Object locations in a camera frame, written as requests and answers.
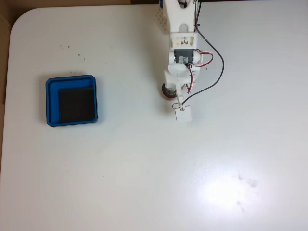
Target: white table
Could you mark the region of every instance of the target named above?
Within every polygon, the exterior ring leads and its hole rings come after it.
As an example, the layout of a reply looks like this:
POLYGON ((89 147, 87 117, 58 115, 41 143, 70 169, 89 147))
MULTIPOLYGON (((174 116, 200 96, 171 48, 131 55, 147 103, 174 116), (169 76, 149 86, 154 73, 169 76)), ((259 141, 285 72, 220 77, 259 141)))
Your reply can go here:
MULTIPOLYGON (((226 68, 189 100, 188 125, 160 95, 156 10, 35 9, 16 22, 1 231, 308 229, 307 1, 203 4, 200 30, 226 68), (51 128, 46 80, 82 74, 97 81, 98 123, 51 128)), ((194 91, 220 69, 216 55, 194 91)))

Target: blue tray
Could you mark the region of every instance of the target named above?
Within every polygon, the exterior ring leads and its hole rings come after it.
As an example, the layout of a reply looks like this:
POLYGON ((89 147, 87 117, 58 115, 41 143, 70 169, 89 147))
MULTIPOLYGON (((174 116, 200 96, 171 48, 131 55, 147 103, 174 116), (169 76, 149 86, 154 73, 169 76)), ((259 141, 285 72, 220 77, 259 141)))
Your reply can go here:
POLYGON ((98 120, 95 78, 86 75, 48 79, 46 117, 51 127, 95 123, 98 120))

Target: black foam insert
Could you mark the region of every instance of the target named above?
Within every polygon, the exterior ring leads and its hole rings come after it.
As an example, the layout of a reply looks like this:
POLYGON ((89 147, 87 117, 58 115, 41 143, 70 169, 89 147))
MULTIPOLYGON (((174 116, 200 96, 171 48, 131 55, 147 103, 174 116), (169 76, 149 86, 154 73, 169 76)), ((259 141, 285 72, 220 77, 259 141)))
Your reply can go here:
POLYGON ((94 89, 59 90, 59 122, 79 122, 95 119, 94 89))

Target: black rubber wheel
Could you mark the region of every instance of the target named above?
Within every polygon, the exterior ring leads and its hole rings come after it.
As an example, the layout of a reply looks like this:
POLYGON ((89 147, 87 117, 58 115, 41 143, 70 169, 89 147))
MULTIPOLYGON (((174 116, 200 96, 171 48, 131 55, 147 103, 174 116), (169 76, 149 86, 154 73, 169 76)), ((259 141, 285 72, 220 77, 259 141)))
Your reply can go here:
POLYGON ((169 89, 167 89, 165 87, 165 84, 163 84, 163 86, 162 86, 162 92, 163 92, 164 98, 167 99, 167 100, 173 100, 177 96, 175 90, 170 91, 169 89))

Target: white robotic arm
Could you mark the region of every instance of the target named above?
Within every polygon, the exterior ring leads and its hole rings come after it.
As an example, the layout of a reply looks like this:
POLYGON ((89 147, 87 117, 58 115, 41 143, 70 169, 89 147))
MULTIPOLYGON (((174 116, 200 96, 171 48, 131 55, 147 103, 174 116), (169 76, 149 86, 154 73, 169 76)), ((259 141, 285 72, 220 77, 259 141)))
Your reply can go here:
POLYGON ((178 0, 164 0, 160 3, 170 25, 169 66, 164 71, 162 92, 168 100, 177 98, 179 107, 175 110, 178 122, 191 120, 190 107, 182 105, 184 91, 191 92, 202 66, 202 52, 197 49, 195 4, 195 0, 180 3, 178 0))

